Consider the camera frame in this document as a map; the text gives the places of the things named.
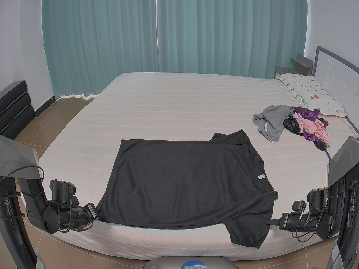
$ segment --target tiled floor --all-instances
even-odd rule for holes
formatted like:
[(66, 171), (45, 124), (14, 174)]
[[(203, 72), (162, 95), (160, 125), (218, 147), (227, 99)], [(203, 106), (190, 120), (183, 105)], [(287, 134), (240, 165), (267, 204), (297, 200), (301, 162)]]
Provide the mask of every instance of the tiled floor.
[[(91, 99), (85, 100), (83, 98), (67, 98), (56, 101), (39, 117), (33, 119), (15, 140), (36, 149), (38, 157), (41, 158), (47, 147), (70, 120), (91, 101)], [(24, 204), (21, 198), (19, 198), (19, 202), (22, 212), (24, 212)], [(142, 268), (146, 264), (146, 261), (143, 260), (113, 257), (82, 249), (60, 241), (33, 227), (26, 217), (24, 222), (30, 241), (34, 249), (40, 254), (47, 269), (134, 269)], [(276, 258), (235, 261), (234, 263), (240, 269), (310, 269), (312, 267), (323, 269), (327, 264), (333, 242), (334, 238)], [(15, 269), (16, 265), (1, 236), (0, 253), (0, 269)]]

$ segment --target gray garment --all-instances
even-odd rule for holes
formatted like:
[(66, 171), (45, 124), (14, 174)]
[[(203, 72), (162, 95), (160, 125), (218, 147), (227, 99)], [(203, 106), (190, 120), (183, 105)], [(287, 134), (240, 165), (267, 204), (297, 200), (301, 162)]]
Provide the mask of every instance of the gray garment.
[(293, 110), (291, 105), (270, 105), (260, 114), (255, 114), (253, 122), (267, 140), (275, 142), (284, 130), (284, 120), (293, 114)]

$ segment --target blue sticker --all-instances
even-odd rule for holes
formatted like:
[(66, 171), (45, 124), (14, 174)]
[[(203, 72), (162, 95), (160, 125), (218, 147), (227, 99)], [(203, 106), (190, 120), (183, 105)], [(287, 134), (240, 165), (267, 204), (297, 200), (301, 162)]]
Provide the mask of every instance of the blue sticker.
[(207, 266), (199, 261), (189, 261), (182, 265), (181, 269), (208, 269)]

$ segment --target white wall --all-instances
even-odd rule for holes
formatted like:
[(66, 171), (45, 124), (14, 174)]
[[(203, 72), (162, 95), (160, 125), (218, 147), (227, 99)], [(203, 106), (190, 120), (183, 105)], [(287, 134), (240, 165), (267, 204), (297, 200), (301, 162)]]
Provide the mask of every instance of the white wall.
[(41, 0), (0, 0), (0, 91), (25, 80), (35, 110), (53, 96), (43, 49)]
[(308, 0), (304, 55), (321, 46), (359, 67), (359, 0)]

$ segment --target white pillow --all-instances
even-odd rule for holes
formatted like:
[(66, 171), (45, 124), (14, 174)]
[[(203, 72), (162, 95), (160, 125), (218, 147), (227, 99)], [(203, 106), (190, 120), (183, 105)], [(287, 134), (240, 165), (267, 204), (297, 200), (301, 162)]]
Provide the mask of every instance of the white pillow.
[(293, 93), (304, 108), (318, 109), (324, 115), (345, 117), (343, 106), (313, 76), (282, 74), (276, 76)]

